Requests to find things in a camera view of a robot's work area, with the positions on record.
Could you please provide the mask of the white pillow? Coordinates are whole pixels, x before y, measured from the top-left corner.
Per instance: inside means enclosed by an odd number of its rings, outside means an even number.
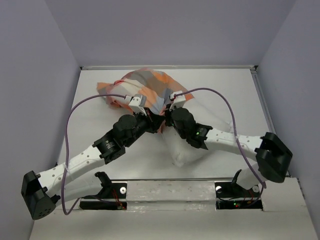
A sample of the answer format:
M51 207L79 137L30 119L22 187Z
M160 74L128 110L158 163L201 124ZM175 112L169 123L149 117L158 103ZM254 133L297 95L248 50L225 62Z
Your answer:
M178 167L194 162L211 152L205 145L206 134L209 130L231 131L229 123L206 109L195 98L187 99L183 108L188 109L196 121L196 133L192 139L182 139L173 127L164 125L161 129L173 164Z

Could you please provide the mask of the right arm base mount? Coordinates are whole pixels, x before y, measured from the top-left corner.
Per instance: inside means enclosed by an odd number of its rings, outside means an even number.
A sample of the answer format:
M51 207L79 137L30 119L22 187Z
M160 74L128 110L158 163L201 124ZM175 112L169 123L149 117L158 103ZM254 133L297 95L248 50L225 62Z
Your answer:
M241 169L238 170L231 181L215 182L216 209L217 210L263 210L261 190L258 185L244 189L236 184Z

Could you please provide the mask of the orange blue checked pillowcase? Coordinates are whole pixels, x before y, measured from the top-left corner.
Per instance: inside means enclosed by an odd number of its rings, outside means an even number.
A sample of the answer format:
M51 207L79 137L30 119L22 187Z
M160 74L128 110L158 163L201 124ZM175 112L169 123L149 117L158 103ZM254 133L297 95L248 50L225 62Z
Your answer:
M136 94L146 96L145 107L156 115L163 115L170 95L174 92L186 92L187 89L163 71L142 68L131 71L113 83L99 82L98 94L117 94L133 97Z

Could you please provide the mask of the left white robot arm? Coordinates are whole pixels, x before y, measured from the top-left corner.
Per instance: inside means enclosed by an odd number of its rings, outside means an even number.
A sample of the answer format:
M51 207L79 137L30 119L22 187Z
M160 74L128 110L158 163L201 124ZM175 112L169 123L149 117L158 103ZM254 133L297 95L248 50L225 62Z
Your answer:
M65 187L69 183L121 157L144 133L156 133L164 120L163 115L149 110L145 114L125 114L111 130L68 163L40 173L27 172L22 179L21 195L31 218L39 220L49 215L67 198Z

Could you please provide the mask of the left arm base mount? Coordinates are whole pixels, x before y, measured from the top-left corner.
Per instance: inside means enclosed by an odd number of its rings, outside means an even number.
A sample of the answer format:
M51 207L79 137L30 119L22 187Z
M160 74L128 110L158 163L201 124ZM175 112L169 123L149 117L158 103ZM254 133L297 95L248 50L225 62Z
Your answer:
M79 208L81 210L125 211L128 183L112 181L105 172L96 172L94 176L100 180L100 191L97 194L83 197Z

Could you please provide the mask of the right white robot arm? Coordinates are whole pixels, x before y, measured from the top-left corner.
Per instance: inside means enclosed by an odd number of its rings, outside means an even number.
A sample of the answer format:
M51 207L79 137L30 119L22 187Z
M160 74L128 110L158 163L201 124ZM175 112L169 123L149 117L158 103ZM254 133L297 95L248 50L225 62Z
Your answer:
M238 170L230 190L235 196L242 196L253 186L267 181L283 183L285 181L293 154L289 148L272 133L263 136L234 135L197 123L194 116L184 107L167 108L164 112L165 125L173 130L173 136L194 153L224 151L241 155L248 164L246 169Z

